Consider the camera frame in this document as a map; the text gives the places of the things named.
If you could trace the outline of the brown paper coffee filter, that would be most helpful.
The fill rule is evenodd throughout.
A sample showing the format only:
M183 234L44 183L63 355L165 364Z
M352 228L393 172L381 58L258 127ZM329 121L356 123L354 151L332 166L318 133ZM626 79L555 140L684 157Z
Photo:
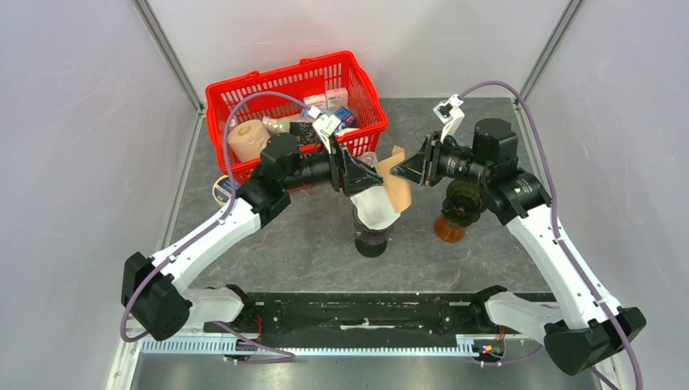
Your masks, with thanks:
M405 160L405 149L395 145L392 148L392 155L389 158L376 163L376 171L383 178L383 186L392 204L392 208L397 213L402 213L412 204L412 190L410 183L396 175L392 169Z

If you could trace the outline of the white paper coffee filter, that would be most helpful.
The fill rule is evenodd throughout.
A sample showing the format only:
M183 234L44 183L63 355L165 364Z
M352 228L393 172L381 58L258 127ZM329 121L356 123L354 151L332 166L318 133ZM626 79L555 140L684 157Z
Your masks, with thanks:
M358 220L371 230L384 230L393 225L401 214L393 209L384 186L374 186L350 198Z

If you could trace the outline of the dark green dripper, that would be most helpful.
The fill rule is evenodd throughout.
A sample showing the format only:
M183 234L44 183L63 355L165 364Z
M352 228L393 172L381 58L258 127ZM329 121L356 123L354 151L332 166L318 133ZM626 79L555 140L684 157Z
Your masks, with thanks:
M469 227L487 209L480 187L462 180L453 180L446 188L441 214L452 223Z

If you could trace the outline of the clear grey glass dripper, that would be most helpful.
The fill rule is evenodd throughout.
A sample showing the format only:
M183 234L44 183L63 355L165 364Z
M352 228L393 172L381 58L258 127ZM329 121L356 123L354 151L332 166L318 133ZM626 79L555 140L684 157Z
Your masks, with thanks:
M379 245L388 240L394 225L391 224L383 229L367 227L359 218L356 211L353 212L354 236L356 240L367 243L368 245Z

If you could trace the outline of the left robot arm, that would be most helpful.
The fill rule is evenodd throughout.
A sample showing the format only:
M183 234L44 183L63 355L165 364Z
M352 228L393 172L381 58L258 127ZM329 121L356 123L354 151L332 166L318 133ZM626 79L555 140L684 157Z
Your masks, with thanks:
M221 322L236 332L250 329L254 308L237 286L193 289L190 284L233 245L267 226L291 203L290 190L329 182L345 196L382 187L376 170L354 158L331 136L328 149L305 155L291 134L273 136L260 163L232 199L176 243L146 257L140 252L124 263L120 323L123 340L129 319L155 340L174 336L187 323Z

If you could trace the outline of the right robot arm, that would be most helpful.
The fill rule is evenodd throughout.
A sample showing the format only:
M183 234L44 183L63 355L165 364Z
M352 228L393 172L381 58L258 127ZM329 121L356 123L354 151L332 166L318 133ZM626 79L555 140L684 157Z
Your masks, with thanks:
M518 297L499 285L477 292L469 310L478 332L503 326L538 341L568 375L620 353L646 326L636 307L623 307L583 261L541 182L518 165L518 136L509 122L482 119L471 146L434 133L421 149L392 168L392 174L422 186L449 178L472 185L457 212L473 217L491 211L531 256L550 287L556 306Z

